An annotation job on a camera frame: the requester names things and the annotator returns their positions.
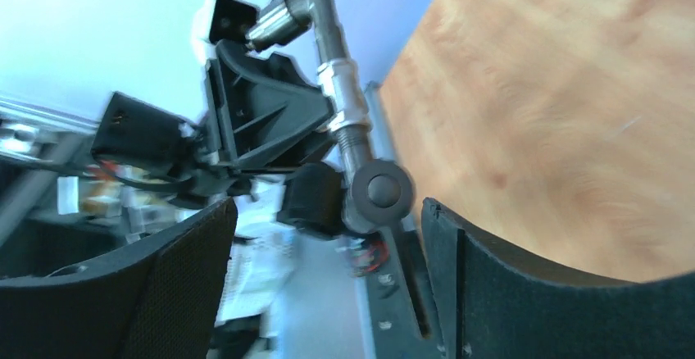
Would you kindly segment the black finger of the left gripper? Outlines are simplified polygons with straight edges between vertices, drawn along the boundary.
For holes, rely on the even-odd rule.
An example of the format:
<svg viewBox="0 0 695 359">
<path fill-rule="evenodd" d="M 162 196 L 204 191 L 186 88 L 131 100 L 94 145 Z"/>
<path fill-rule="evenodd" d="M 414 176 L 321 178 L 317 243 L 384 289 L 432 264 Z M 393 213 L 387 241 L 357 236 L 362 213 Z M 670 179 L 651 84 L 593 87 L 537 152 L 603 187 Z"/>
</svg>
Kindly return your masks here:
<svg viewBox="0 0 695 359">
<path fill-rule="evenodd" d="M 231 40 L 216 45 L 216 58 L 240 77 L 234 131 L 240 167 L 235 170 L 288 170 L 322 160 L 334 146 L 323 131 L 334 108 L 321 89 L 308 84 L 294 60 L 278 53 L 248 54 Z"/>
</svg>

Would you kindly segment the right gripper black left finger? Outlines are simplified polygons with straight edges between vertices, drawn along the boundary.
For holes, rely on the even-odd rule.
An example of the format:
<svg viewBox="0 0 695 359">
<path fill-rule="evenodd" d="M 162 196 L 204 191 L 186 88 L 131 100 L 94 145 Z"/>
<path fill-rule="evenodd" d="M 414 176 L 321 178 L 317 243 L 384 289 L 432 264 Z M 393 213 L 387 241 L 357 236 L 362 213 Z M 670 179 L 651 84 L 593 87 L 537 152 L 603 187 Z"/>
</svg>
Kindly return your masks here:
<svg viewBox="0 0 695 359">
<path fill-rule="evenodd" d="M 4 358 L 204 358 L 238 210 L 232 199 L 61 275 L 1 282 Z"/>
</svg>

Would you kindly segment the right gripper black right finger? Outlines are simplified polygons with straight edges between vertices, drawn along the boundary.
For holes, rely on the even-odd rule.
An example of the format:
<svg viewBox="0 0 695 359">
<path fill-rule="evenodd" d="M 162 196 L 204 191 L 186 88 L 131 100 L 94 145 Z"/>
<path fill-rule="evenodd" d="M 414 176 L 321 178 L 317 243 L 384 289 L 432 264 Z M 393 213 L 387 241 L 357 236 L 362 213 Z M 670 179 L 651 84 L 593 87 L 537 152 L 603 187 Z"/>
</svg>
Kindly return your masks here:
<svg viewBox="0 0 695 359">
<path fill-rule="evenodd" d="M 694 275 L 631 283 L 564 266 L 426 198 L 421 232 L 450 358 L 691 358 Z"/>
</svg>

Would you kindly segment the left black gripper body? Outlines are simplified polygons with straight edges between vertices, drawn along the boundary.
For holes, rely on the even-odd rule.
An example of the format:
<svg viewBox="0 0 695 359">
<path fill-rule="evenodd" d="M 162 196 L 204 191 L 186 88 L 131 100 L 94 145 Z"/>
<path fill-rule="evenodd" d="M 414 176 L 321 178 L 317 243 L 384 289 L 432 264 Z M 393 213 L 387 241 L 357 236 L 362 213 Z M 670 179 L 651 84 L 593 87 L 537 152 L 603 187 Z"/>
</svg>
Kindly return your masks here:
<svg viewBox="0 0 695 359">
<path fill-rule="evenodd" d="M 213 166 L 240 167 L 234 131 L 240 126 L 237 109 L 240 77 L 224 62 L 208 59 L 204 68 L 207 97 L 207 149 Z"/>
</svg>

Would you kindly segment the grey faucet with lever handle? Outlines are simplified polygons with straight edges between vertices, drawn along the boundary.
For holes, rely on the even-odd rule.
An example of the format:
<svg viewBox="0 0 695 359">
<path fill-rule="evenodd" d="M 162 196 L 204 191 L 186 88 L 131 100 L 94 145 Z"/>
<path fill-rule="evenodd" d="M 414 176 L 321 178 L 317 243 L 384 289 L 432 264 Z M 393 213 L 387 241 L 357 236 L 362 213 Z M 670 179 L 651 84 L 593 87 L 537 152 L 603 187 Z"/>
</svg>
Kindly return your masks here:
<svg viewBox="0 0 695 359">
<path fill-rule="evenodd" d="M 334 0 L 272 0 L 246 32 L 246 46 L 255 52 L 286 46 L 310 28 L 321 64 L 350 57 Z"/>
</svg>

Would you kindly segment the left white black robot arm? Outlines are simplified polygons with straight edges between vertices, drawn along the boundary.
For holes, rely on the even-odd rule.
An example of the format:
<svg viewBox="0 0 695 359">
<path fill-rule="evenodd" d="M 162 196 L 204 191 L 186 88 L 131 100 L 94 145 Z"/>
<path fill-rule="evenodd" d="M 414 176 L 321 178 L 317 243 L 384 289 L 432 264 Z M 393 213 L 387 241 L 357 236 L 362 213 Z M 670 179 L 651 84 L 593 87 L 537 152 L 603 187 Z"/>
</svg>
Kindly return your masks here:
<svg viewBox="0 0 695 359">
<path fill-rule="evenodd" d="M 113 93 L 92 158 L 146 171 L 139 189 L 189 209 L 219 193 L 249 195 L 253 180 L 284 175 L 277 221 L 326 240 L 343 234 L 343 177 L 324 161 L 334 141 L 322 127 L 334 109 L 293 59 L 256 58 L 223 40 L 204 66 L 203 86 L 207 113 L 190 134 L 178 116 Z"/>
</svg>

